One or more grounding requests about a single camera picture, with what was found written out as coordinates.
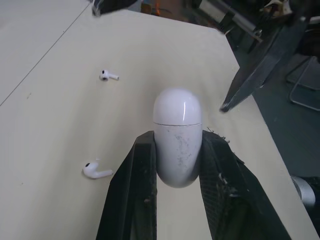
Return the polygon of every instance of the wireless earbud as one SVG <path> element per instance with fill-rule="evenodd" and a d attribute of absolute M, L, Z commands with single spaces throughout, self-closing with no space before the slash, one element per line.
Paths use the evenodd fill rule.
<path fill-rule="evenodd" d="M 119 76 L 109 73 L 107 70 L 102 70 L 100 73 L 100 79 L 102 81 L 108 81 L 108 79 L 119 80 Z"/>
<path fill-rule="evenodd" d="M 97 162 L 87 163 L 83 168 L 84 175 L 86 175 L 91 179 L 99 179 L 99 178 L 110 176 L 114 173 L 112 170 L 96 171 L 98 165 L 99 164 Z"/>

